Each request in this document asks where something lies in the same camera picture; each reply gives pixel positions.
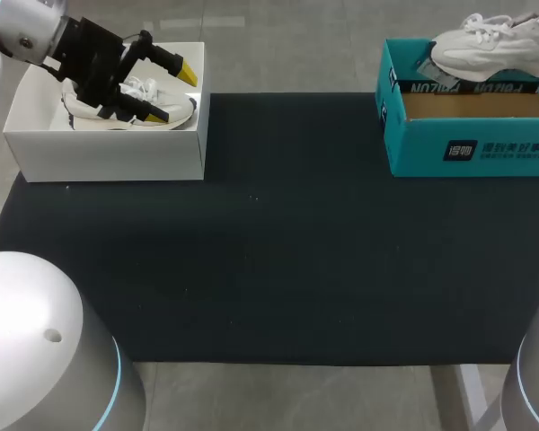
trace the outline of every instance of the cardboard box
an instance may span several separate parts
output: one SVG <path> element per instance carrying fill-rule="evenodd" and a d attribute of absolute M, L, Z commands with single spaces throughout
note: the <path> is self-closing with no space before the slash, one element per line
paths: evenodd
<path fill-rule="evenodd" d="M 417 72 L 429 40 L 387 40 L 376 90 L 396 177 L 539 176 L 539 80 L 518 71 L 452 89 Z"/>
<path fill-rule="evenodd" d="M 184 92 L 198 102 L 181 129 L 169 131 L 76 131 L 61 101 L 62 84 L 31 66 L 15 94 L 5 138 L 29 182 L 203 180 L 209 119 L 209 76 L 202 42 L 161 43 L 188 61 L 197 88 L 168 75 L 149 60 L 133 76 L 152 77 L 167 92 Z"/>

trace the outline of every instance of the shoelace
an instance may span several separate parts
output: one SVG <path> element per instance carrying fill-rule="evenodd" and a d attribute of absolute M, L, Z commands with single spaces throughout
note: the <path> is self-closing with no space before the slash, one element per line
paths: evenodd
<path fill-rule="evenodd" d="M 511 17 L 506 15 L 493 16 L 483 20 L 480 14 L 474 13 L 465 19 L 462 28 L 467 32 L 475 33 L 477 43 L 482 43 L 484 40 L 489 42 L 491 38 L 499 40 L 501 34 L 509 37 L 515 36 L 510 24 Z"/>
<path fill-rule="evenodd" d="M 155 104 L 158 100 L 158 83 L 154 79 L 148 79 L 143 82 L 135 76 L 130 76 L 119 86 L 122 93 L 135 97 L 139 101 L 149 101 Z"/>

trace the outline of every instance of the teal shoe box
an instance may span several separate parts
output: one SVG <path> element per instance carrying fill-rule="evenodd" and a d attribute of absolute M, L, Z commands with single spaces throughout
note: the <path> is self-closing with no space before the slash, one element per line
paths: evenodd
<path fill-rule="evenodd" d="M 429 40 L 387 40 L 376 90 L 396 177 L 539 176 L 539 80 L 518 71 L 451 89 L 418 73 Z"/>

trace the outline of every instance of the black mat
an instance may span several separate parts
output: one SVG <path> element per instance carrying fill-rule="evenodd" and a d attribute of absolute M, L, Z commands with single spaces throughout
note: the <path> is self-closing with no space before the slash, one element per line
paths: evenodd
<path fill-rule="evenodd" d="M 371 94 L 216 94 L 205 182 L 19 177 L 4 250 L 62 268 L 137 361 L 509 362 L 539 179 L 392 178 Z"/>

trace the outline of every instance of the robotic arm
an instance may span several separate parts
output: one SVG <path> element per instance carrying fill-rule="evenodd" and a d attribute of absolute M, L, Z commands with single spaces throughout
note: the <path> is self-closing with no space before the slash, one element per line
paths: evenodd
<path fill-rule="evenodd" d="M 0 52 L 40 66 L 60 82 L 71 79 L 79 101 L 94 108 L 118 105 L 143 121 L 167 122 L 168 114 L 121 93 L 119 84 L 138 60 L 148 58 L 183 82 L 198 84 L 183 57 L 155 46 L 149 32 L 141 31 L 126 47 L 99 25 L 66 16 L 66 0 L 0 0 Z M 60 63 L 58 70 L 44 65 L 47 57 Z"/>

